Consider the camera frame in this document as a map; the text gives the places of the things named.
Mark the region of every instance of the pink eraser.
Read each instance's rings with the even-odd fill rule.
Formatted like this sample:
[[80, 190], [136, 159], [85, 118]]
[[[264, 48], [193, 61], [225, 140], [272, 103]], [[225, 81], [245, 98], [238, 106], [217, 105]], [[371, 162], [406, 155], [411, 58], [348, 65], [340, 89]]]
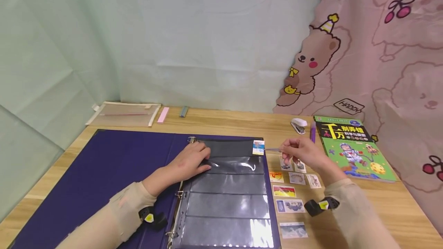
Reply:
[[162, 124], [165, 121], [167, 112], [169, 112], [169, 107], [164, 107], [161, 114], [160, 114], [160, 117], [157, 120], [157, 123]]

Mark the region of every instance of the curtain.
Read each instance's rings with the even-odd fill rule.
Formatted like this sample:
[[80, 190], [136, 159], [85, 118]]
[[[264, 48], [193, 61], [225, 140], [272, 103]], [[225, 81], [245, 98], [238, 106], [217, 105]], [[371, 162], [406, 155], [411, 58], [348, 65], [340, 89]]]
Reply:
[[102, 101], [271, 112], [320, 0], [0, 0], [0, 218]]
[[321, 0], [295, 53], [274, 112], [361, 119], [443, 235], [443, 0]]

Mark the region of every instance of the black wrist strap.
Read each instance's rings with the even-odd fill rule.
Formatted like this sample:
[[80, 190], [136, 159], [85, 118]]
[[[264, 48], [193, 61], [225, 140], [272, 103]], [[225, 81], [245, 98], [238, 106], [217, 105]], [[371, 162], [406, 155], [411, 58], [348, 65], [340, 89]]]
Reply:
[[316, 216], [321, 214], [327, 209], [335, 209], [340, 205], [340, 202], [333, 199], [330, 196], [324, 197], [320, 202], [315, 202], [315, 200], [309, 200], [306, 202], [305, 209], [311, 216]]
[[154, 214], [154, 207], [146, 207], [139, 211], [141, 221], [149, 223], [155, 231], [160, 231], [167, 225], [167, 219], [164, 213]]

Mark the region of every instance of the white stapler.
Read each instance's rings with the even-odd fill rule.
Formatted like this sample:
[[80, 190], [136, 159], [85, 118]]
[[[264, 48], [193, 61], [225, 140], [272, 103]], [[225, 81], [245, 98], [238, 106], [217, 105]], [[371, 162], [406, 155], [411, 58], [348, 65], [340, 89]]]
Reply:
[[291, 120], [291, 125], [292, 127], [294, 127], [294, 129], [297, 131], [297, 133], [299, 133], [300, 135], [304, 135], [305, 130], [304, 127], [307, 126], [307, 121], [303, 120], [301, 118], [293, 118]]

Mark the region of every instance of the tweezers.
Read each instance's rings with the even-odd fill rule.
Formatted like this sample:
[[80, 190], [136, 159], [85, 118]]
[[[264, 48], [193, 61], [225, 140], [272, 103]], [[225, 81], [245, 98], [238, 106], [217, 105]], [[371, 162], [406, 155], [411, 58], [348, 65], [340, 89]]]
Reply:
[[280, 152], [279, 148], [266, 148], [266, 151], [274, 151], [274, 152]]

